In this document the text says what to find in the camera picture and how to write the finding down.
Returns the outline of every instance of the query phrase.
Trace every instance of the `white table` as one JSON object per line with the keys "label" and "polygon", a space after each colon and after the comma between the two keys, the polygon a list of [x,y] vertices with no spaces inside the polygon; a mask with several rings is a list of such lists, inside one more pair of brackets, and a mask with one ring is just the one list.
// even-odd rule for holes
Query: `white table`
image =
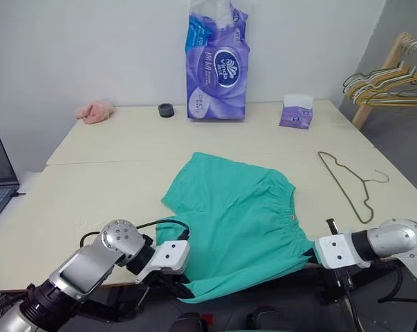
{"label": "white table", "polygon": [[[262,109],[266,109],[269,113],[275,112],[273,107],[268,105],[263,105]],[[303,151],[284,151],[285,143],[281,138],[274,145],[281,147],[281,151],[250,149],[247,152],[247,149],[241,148],[240,144],[231,143],[218,147],[214,143],[209,145],[205,141],[201,143],[201,148],[191,150],[192,145],[190,147],[174,145],[173,151],[170,151],[167,144],[168,134],[179,132],[178,129],[181,127],[203,125],[198,128],[208,133],[209,125],[213,125],[214,128],[221,128],[222,125],[234,128],[234,125],[240,126],[243,123],[186,122],[183,125],[172,120],[173,118],[159,118],[156,113],[155,116],[149,117],[148,113],[152,112],[152,109],[148,111],[142,108],[139,117],[143,119],[143,126],[150,128],[149,131],[152,131],[151,128],[156,128],[156,123],[160,123],[160,127],[163,121],[168,120],[172,121],[167,122],[167,126],[163,125],[163,128],[170,126],[175,127],[176,130],[154,131],[152,142],[145,144],[149,148],[153,143],[157,144],[156,147],[160,148],[157,154],[151,154],[149,148],[140,148],[140,143],[137,143],[138,146],[133,147],[133,151],[138,151],[138,154],[128,149],[125,156],[125,159],[137,158],[136,160],[111,160],[116,157],[121,158],[122,149],[117,148],[114,152],[110,149],[110,142],[117,141],[124,144],[123,140],[119,141],[122,136],[118,135],[117,130],[112,129],[114,122],[119,118],[119,125],[128,127],[126,125],[128,119],[136,122],[136,111],[137,109],[119,111],[118,117],[115,116],[113,122],[103,122],[96,127],[85,127],[79,122],[67,136],[50,159],[54,164],[55,157],[60,160],[61,156],[64,156],[62,157],[64,165],[49,165],[16,213],[5,220],[0,229],[0,290],[22,289],[30,282],[38,284],[44,281],[52,270],[77,249],[80,237],[84,233],[100,230],[112,219],[127,219],[139,225],[172,215],[160,199],[165,195],[178,171],[189,160],[192,152],[207,152],[205,148],[210,149],[210,147],[210,151],[223,149],[223,155],[231,159],[275,168],[284,173],[297,187],[295,209],[300,225],[310,239],[329,234],[325,219],[330,217],[336,220],[340,230],[375,227],[393,217],[406,217],[417,221],[417,190],[377,149],[371,147],[358,131],[355,129],[353,131],[351,124],[345,118],[341,118],[340,114],[332,116],[334,111],[326,109],[324,116],[328,114],[330,120],[321,125],[323,118],[318,116],[315,119],[317,127],[312,127],[311,131],[281,128],[275,125],[275,129],[288,133],[286,140],[299,136],[300,140],[309,144],[309,148]],[[272,144],[270,138],[275,138],[277,134],[276,130],[272,130],[274,123],[270,126],[268,122],[263,121],[268,114],[265,115],[265,111],[262,111],[262,114],[262,118],[250,116],[244,127],[253,128],[254,135],[262,140],[266,137],[268,145],[263,145],[267,147]],[[183,142],[195,142],[196,136],[201,132],[194,130],[191,134],[190,129],[186,130],[188,136]],[[83,145],[83,142],[91,141],[89,136],[98,137],[94,131],[107,132],[108,141],[102,150],[96,149],[95,153],[88,151]],[[127,140],[137,142],[136,132],[146,133],[141,130],[134,131]],[[314,140],[313,132],[322,137]],[[341,137],[342,132],[357,135],[354,134],[352,141],[346,141],[346,137]],[[236,134],[245,137],[238,129]],[[77,137],[77,145],[72,144],[72,135]],[[230,142],[236,140],[236,136],[230,136]],[[77,150],[82,147],[84,156],[80,160]],[[374,169],[389,175],[390,181],[387,184],[368,183],[370,202],[375,209],[375,219],[368,226],[362,225],[356,219],[350,205],[317,156],[318,149],[331,152],[341,163],[348,165],[365,178],[381,178]],[[366,216],[367,210],[362,205],[363,189],[360,183],[347,173],[342,173],[341,169],[333,167],[333,170],[339,174],[342,184],[358,202],[357,207]],[[155,238],[154,228],[145,228],[142,231]],[[116,268],[106,284],[123,284],[131,280],[132,276],[125,269]]]}

